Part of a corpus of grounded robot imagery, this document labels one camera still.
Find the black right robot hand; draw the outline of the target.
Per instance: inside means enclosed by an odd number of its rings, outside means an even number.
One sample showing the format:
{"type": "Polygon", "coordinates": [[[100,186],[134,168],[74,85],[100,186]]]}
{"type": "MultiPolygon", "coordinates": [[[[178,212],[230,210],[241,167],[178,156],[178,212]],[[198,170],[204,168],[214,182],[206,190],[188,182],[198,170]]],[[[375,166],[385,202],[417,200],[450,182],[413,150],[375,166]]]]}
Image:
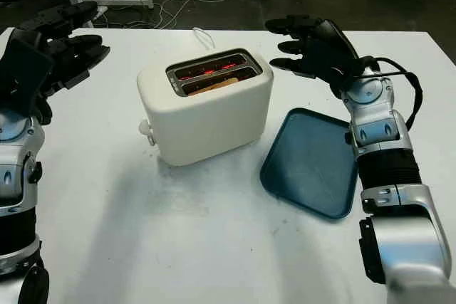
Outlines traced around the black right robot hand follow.
{"type": "Polygon", "coordinates": [[[365,67],[342,30],[331,20],[309,15],[288,15],[271,19],[266,29],[290,36],[278,49],[300,58],[274,58],[270,65],[305,78],[318,78],[329,84],[336,98],[350,88],[349,78],[363,74],[365,67]]]}

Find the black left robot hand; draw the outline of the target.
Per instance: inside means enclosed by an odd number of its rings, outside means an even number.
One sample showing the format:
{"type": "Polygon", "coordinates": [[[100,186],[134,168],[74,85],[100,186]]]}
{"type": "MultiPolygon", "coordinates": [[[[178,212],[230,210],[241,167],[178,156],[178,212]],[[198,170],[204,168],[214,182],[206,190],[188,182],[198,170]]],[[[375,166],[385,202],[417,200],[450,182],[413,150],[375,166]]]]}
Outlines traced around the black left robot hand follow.
{"type": "Polygon", "coordinates": [[[51,123],[48,98],[84,81],[110,52],[99,35],[72,34],[97,12],[94,1],[55,6],[13,28],[1,55],[1,109],[51,123]]]}

